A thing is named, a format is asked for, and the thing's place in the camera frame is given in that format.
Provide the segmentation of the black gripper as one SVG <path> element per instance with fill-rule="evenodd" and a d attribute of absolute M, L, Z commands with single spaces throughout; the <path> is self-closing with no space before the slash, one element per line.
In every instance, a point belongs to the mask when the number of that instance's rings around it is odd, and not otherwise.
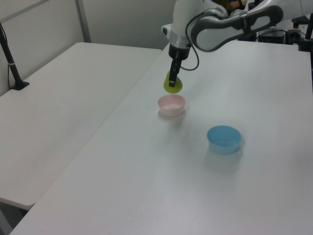
<path fill-rule="evenodd" d="M 169 44 L 169 56 L 173 59 L 169 73 L 169 86 L 175 87 L 177 76 L 180 70 L 181 61 L 188 58 L 190 47 L 178 48 Z"/>

